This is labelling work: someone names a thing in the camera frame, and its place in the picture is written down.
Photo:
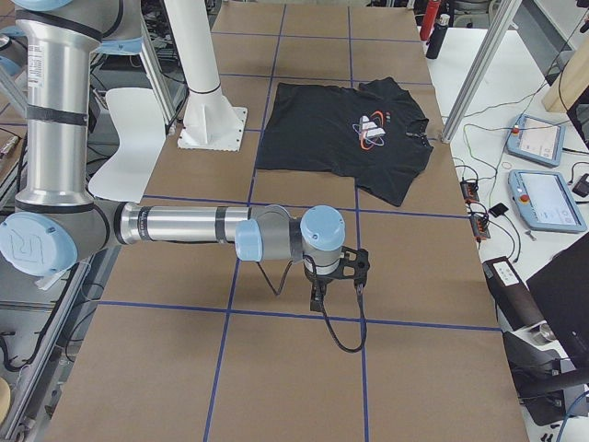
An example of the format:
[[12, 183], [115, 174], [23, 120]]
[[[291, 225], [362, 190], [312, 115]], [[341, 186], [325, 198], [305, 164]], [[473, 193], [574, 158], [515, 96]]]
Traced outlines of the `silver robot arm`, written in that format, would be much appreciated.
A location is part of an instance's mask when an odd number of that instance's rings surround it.
[[88, 193], [90, 55], [103, 42], [139, 35], [142, 18], [136, 1], [17, 2], [28, 40], [28, 177], [1, 226], [3, 256], [23, 273], [48, 276], [113, 244], [231, 243], [242, 261], [303, 263], [311, 308], [322, 310], [350, 257], [336, 209], [319, 205], [293, 218], [278, 205], [140, 206]]

